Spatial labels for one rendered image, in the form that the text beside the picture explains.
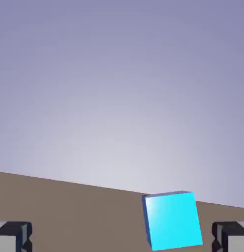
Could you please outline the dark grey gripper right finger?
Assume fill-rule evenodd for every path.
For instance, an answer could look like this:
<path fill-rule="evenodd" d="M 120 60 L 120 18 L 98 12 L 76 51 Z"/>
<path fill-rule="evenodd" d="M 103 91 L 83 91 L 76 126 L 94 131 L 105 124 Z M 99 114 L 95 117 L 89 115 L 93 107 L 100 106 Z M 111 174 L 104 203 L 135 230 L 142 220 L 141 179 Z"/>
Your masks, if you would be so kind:
<path fill-rule="evenodd" d="M 212 235 L 212 252 L 244 252 L 244 221 L 214 222 Z"/>

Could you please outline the small cyan cube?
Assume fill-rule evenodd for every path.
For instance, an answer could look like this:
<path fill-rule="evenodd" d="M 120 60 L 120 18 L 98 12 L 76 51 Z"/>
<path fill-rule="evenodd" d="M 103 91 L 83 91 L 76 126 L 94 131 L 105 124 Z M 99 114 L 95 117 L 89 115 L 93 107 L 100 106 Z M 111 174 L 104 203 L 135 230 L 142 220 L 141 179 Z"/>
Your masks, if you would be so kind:
<path fill-rule="evenodd" d="M 147 241 L 152 251 L 203 244 L 194 193 L 175 191 L 142 196 Z"/>

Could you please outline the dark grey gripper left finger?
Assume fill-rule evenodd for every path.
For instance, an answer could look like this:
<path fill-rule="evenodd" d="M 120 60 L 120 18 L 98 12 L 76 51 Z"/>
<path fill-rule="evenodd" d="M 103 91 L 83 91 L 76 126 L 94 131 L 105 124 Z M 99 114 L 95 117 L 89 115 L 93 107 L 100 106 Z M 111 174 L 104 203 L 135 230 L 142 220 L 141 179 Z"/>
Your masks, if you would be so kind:
<path fill-rule="evenodd" d="M 32 223 L 0 221 L 0 252 L 32 252 Z"/>

